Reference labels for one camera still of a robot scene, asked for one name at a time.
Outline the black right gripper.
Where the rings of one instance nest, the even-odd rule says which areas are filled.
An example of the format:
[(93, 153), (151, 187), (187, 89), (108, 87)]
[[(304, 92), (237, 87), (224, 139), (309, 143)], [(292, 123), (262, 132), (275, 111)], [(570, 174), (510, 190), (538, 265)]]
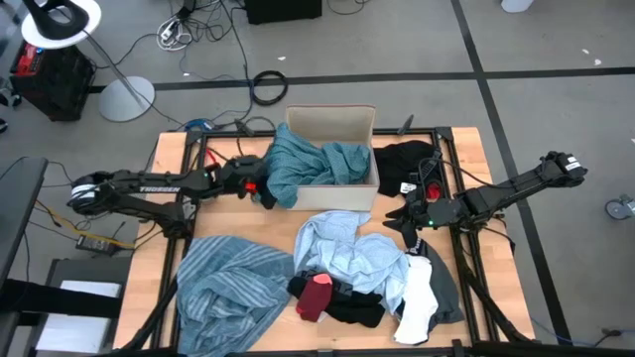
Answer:
[(383, 225), (400, 233), (430, 226), (428, 203), (424, 198), (408, 197), (404, 206), (388, 212), (385, 217), (394, 220), (384, 221)]

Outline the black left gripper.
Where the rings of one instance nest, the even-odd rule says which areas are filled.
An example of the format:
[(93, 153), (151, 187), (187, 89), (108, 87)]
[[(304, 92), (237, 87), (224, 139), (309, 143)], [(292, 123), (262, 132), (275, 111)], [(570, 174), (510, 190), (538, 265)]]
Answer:
[(257, 156), (241, 156), (230, 159), (221, 168), (217, 177), (223, 194), (235, 194), (244, 198), (247, 194), (259, 193), (260, 202), (272, 209), (277, 198), (266, 186), (267, 169), (263, 159)]

